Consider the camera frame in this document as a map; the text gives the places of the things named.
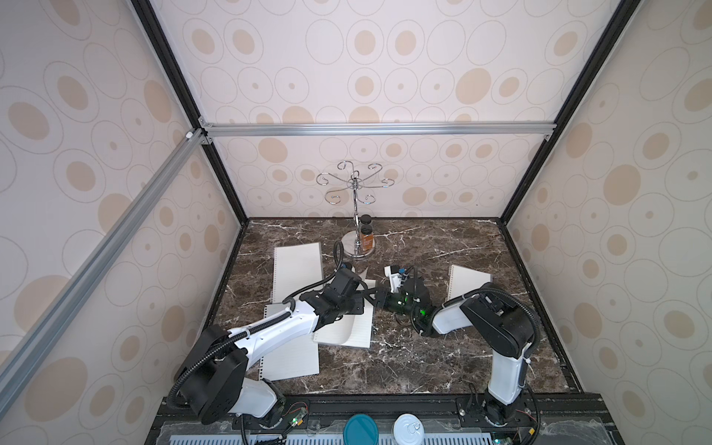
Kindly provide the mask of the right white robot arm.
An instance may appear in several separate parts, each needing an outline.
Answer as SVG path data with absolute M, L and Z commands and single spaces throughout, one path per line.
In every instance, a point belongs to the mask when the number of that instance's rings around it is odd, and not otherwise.
M 371 289 L 366 299 L 378 309 L 406 317 L 422 337 L 475 328 L 492 349 L 484 406 L 504 412 L 515 405 L 526 386 L 530 356 L 541 342 L 540 320 L 528 306 L 491 282 L 435 305 L 425 280 L 416 274 L 404 276 L 393 289 Z

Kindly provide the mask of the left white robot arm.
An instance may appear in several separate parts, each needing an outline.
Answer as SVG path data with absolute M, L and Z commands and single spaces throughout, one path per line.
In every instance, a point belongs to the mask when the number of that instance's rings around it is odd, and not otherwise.
M 340 267 L 319 284 L 322 289 L 309 287 L 287 299 L 285 309 L 255 324 L 230 331 L 206 329 L 176 372 L 167 405 L 196 415 L 204 425 L 230 413 L 280 416 L 284 398 L 272 384 L 246 378 L 248 370 L 290 341 L 363 311 L 368 285 L 355 272 Z

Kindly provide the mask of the torn lined paper sheet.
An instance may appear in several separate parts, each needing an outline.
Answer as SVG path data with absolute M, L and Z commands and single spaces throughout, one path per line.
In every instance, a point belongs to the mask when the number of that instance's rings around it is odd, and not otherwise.
M 313 341 L 317 321 L 313 307 L 298 302 L 289 318 L 261 331 L 261 379 L 277 381 L 319 373 L 318 346 Z

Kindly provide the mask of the large white spiral notebook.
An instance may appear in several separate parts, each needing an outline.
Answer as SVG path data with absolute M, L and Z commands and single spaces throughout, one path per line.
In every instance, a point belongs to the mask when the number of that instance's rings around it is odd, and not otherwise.
M 319 243 L 274 249 L 272 303 L 280 303 L 292 292 L 322 278 L 323 267 Z

